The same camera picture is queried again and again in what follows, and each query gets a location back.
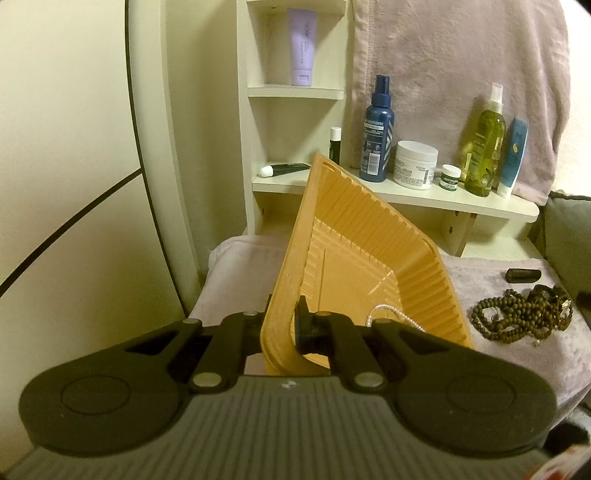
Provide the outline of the black wrist watch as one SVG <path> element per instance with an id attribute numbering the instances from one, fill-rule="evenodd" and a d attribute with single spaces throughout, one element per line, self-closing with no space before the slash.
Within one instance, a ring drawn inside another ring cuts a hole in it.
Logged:
<path id="1" fill-rule="evenodd" d="M 572 299 L 564 288 L 559 285 L 549 287 L 538 284 L 528 294 L 527 301 L 539 306 L 543 311 L 558 319 L 572 316 Z"/>

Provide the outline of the small green white jar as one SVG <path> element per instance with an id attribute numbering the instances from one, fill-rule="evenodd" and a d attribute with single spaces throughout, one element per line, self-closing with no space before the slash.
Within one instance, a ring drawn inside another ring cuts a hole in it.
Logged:
<path id="1" fill-rule="evenodd" d="M 462 170 L 451 164 L 444 164 L 441 167 L 439 186 L 446 191 L 456 191 L 460 183 Z"/>

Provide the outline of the green olive spray bottle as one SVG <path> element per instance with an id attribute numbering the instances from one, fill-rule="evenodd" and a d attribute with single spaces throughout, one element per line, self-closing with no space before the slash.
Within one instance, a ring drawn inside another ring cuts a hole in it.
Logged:
<path id="1" fill-rule="evenodd" d="M 491 193 L 500 160 L 506 134 L 503 93 L 502 84 L 492 84 L 487 107 L 479 117 L 472 141 L 465 189 L 479 197 L 487 197 Z"/>

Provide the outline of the black tube white cap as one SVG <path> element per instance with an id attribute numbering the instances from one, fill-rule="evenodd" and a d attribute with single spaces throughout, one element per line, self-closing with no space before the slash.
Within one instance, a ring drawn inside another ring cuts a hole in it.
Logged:
<path id="1" fill-rule="evenodd" d="M 276 163 L 266 164 L 259 169 L 259 178 L 271 178 L 276 176 L 283 176 L 290 173 L 300 171 L 307 171 L 311 169 L 311 165 L 307 163 Z"/>

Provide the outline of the grey cushion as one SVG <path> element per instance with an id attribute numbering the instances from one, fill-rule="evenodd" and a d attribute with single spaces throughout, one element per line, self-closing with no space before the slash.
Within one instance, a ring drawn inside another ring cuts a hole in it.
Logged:
<path id="1" fill-rule="evenodd" d="M 573 297 L 590 293 L 590 198 L 551 192 L 542 210 L 544 256 Z"/>

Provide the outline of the cream corner shelf unit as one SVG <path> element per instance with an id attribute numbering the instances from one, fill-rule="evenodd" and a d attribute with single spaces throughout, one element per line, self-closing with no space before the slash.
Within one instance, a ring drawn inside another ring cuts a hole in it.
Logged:
<path id="1" fill-rule="evenodd" d="M 310 86 L 290 83 L 290 8 L 317 12 L 314 70 Z M 246 231 L 287 235 L 308 182 L 300 171 L 273 178 L 259 171 L 271 163 L 309 163 L 328 154 L 329 132 L 342 130 L 339 164 L 356 175 L 349 146 L 352 127 L 351 77 L 353 2 L 238 1 L 238 111 Z M 369 183 L 425 232 L 446 254 L 495 260 L 524 260 L 539 253 L 528 238 L 539 208 L 516 196 L 486 198 L 464 189 L 425 192 L 392 179 Z"/>

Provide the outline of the blue spray bottle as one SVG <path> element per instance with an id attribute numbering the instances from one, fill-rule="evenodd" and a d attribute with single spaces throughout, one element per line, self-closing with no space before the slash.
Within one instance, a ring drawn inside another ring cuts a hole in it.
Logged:
<path id="1" fill-rule="evenodd" d="M 394 111 L 390 77 L 378 75 L 370 106 L 363 120 L 360 177 L 380 183 L 386 180 L 394 138 Z"/>

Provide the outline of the purple tube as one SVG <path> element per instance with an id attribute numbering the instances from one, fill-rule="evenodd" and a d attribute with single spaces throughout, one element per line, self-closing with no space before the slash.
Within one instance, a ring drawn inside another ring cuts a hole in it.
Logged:
<path id="1" fill-rule="evenodd" d="M 304 9 L 287 9 L 290 32 L 290 83 L 310 87 L 315 61 L 318 13 Z"/>

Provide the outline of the orange plastic basket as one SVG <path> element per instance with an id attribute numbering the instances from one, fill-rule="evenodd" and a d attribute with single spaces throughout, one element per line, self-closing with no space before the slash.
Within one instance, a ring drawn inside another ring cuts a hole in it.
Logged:
<path id="1" fill-rule="evenodd" d="M 346 315 L 356 325 L 388 304 L 428 333 L 471 348 L 470 324 L 435 243 L 394 207 L 315 155 L 260 344 L 270 375 L 324 375 L 324 355 L 294 342 L 294 310 Z"/>

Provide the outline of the black rectangular case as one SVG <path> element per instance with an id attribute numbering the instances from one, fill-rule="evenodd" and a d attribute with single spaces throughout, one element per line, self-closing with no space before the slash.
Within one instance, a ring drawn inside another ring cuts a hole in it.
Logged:
<path id="1" fill-rule="evenodd" d="M 510 284 L 535 283 L 541 279 L 539 269 L 509 268 L 505 273 L 505 280 Z"/>

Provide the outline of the black white lip balm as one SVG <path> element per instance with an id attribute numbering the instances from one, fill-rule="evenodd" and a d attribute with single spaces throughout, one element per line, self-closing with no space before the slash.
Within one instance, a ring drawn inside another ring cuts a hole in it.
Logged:
<path id="1" fill-rule="evenodd" d="M 329 159 L 339 164 L 341 159 L 342 128 L 332 127 L 329 132 Z"/>

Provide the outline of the white cream jar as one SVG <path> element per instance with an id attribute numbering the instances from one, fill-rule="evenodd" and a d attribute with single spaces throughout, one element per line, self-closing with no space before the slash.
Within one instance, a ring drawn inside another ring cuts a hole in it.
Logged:
<path id="1" fill-rule="evenodd" d="M 394 157 L 394 182 L 415 189 L 431 187 L 438 163 L 439 151 L 427 144 L 401 140 Z"/>

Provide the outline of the pink hanging towel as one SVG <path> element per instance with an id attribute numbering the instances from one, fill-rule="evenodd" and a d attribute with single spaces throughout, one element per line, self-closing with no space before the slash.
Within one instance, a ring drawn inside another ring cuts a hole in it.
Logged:
<path id="1" fill-rule="evenodd" d="M 362 160 L 363 119 L 378 75 L 390 79 L 394 139 L 458 163 L 491 86 L 503 114 L 529 124 L 514 192 L 546 204 L 570 113 L 568 31 L 558 1 L 355 1 L 346 145 Z"/>

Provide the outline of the blue white tube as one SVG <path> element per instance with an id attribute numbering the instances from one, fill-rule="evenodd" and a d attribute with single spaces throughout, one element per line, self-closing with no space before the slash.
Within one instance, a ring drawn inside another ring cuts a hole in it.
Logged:
<path id="1" fill-rule="evenodd" d="M 502 198 L 509 198 L 513 193 L 525 156 L 528 136 L 528 122 L 515 118 L 512 123 L 510 142 L 497 186 L 497 194 Z"/>

